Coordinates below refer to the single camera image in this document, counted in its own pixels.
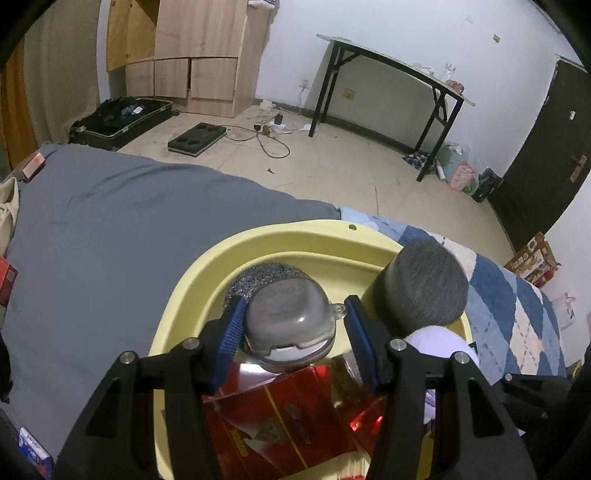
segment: white wall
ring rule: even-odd
[[[99,85],[99,100],[126,95],[125,67],[107,72],[107,27],[111,0],[100,0],[99,21],[96,26],[96,75]]]
[[[575,323],[561,334],[564,361],[570,365],[582,358],[589,344],[587,315],[591,313],[591,175],[578,194],[548,231],[546,238],[556,260],[562,264],[554,278],[543,288],[550,300],[568,293],[573,303]]]
[[[313,108],[328,48],[317,33],[349,38],[436,73],[454,63],[455,79],[476,107],[462,108],[448,139],[470,144],[476,166],[500,175],[534,125],[556,54],[578,61],[529,0],[280,0],[258,98],[295,105],[301,80],[310,79],[304,104]],[[356,91],[355,100],[342,98],[344,87]],[[357,59],[341,70],[330,113],[413,146],[432,107],[428,87]]]

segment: blue patterned blanket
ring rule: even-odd
[[[538,288],[449,238],[348,207],[340,210],[343,220],[368,225],[402,246],[431,235],[456,256],[470,284],[466,316],[480,369],[491,384],[506,373],[566,376],[556,314]]]

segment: electrical outlet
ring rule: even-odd
[[[350,88],[346,88],[343,91],[343,97],[345,97],[347,100],[354,100],[355,99],[355,91],[351,90]]]

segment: cardboard box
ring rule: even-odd
[[[41,476],[46,480],[51,478],[53,471],[53,458],[47,451],[39,445],[25,427],[18,431],[18,447],[29,463],[35,467]]]
[[[532,285],[542,286],[558,270],[552,250],[541,232],[535,234],[527,245],[505,265],[515,275],[527,280]]]
[[[17,275],[17,269],[6,258],[0,257],[0,329],[4,326],[8,301]]]

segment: yellow basin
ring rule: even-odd
[[[150,355],[168,352],[187,337],[197,336],[203,324],[219,318],[229,286],[238,274],[262,262],[293,265],[316,280],[331,302],[348,295],[360,298],[379,272],[402,250],[371,228],[342,220],[310,220],[263,226],[238,233],[199,257],[181,277],[166,305]],[[450,327],[468,343],[472,335],[464,313]],[[329,356],[350,350],[342,321]],[[166,428],[161,411],[164,394],[154,393],[154,431],[160,474],[173,479]],[[336,479],[335,460],[294,475],[293,480]]]

